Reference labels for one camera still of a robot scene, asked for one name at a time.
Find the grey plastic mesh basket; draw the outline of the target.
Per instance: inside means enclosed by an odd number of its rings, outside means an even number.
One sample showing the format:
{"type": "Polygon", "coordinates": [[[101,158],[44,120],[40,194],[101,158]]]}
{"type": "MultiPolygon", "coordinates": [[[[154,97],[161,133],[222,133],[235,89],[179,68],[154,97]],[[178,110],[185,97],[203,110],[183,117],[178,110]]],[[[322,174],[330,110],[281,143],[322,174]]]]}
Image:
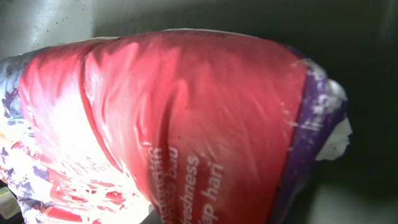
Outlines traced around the grey plastic mesh basket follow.
{"type": "Polygon", "coordinates": [[[315,166],[286,223],[397,222],[396,1],[2,1],[1,57],[171,28],[285,43],[346,90],[350,144],[343,157],[315,166]]]}

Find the red purple snack bag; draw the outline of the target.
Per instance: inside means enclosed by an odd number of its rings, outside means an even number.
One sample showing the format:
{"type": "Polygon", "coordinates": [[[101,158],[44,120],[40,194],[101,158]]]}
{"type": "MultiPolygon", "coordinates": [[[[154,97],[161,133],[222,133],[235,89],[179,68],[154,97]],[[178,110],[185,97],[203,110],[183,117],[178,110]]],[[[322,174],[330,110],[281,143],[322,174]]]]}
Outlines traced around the red purple snack bag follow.
{"type": "Polygon", "coordinates": [[[281,223],[345,153],[344,88],[290,47],[169,29],[1,60],[1,180],[26,223],[281,223]]]}

